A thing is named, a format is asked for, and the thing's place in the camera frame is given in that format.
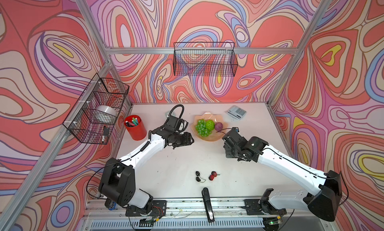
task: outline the red pen holder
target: red pen holder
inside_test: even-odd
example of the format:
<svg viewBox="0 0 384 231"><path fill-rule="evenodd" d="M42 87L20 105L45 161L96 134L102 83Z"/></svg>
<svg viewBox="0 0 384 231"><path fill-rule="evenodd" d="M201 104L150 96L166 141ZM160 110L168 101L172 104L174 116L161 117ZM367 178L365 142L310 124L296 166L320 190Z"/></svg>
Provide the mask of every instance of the red pen holder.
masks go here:
<svg viewBox="0 0 384 231"><path fill-rule="evenodd" d="M139 123L137 126L128 127L127 125L125 125L125 121L132 123L132 119L134 118L137 118L137 122ZM147 130L144 127L144 123L142 122L141 118L137 115L131 115L126 117L126 119L124 120L124 125L133 140L139 141L147 136Z"/></svg>

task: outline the wire mesh basket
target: wire mesh basket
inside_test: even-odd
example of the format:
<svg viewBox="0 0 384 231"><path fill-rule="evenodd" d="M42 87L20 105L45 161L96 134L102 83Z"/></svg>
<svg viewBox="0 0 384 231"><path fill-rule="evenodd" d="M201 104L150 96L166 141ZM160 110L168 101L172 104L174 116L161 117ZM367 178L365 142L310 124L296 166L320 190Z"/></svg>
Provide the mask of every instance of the wire mesh basket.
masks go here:
<svg viewBox="0 0 384 231"><path fill-rule="evenodd" d="M73 120L63 123L81 143L108 143L129 91L129 86L121 81L97 77L97 83L80 111ZM100 110L105 106L109 107L108 113Z"/></svg>
<svg viewBox="0 0 384 231"><path fill-rule="evenodd" d="M175 76L235 76L234 42L175 42Z"/></svg>

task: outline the calculator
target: calculator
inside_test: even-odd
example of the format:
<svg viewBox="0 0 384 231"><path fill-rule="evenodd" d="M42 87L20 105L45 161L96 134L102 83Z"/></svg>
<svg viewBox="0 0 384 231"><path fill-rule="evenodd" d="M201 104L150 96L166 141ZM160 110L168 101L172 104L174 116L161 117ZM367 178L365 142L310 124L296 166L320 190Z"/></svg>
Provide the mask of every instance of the calculator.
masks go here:
<svg viewBox="0 0 384 231"><path fill-rule="evenodd" d="M244 109L239 108L238 106L233 105L232 108L227 111L227 113L229 114L229 116L240 120L244 117L246 111Z"/></svg>

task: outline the orange scalloped bowl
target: orange scalloped bowl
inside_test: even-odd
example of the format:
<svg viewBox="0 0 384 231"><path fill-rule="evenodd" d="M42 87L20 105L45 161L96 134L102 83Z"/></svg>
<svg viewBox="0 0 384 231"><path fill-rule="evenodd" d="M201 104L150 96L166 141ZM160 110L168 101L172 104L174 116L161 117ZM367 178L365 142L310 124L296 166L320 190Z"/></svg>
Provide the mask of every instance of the orange scalloped bowl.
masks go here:
<svg viewBox="0 0 384 231"><path fill-rule="evenodd" d="M196 131L196 128L195 128L195 126L197 125L197 121L199 119L204 119L205 121L207 121L208 119L211 119L211 120L213 120L215 122L215 124L217 122L222 123L223 124L223 129L224 128L228 128L228 124L223 121L223 117L220 114L214 115L214 114L212 114L210 112L206 112L203 115L196 115L195 116L195 120L193 122L192 131L193 131L193 133L195 134L196 137L198 137L198 138L200 138L201 140L204 140L204 141L208 141L208 142L217 141L217 140L221 139L224 136L224 133L217 132L214 129L214 130L212 130L212 134L209 135L208 137L201 137L198 134L198 132Z"/></svg>

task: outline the purple fruit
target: purple fruit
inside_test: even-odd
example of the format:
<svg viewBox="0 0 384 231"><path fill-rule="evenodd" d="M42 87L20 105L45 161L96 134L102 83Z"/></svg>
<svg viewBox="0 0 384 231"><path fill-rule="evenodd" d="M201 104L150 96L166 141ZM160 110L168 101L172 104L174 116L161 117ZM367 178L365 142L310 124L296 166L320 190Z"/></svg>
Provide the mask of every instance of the purple fruit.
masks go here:
<svg viewBox="0 0 384 231"><path fill-rule="evenodd" d="M216 130L216 131L219 131L219 130L221 130L221 129L223 129L223 124L220 123L220 122L217 122L217 123L215 124L215 130Z"/></svg>

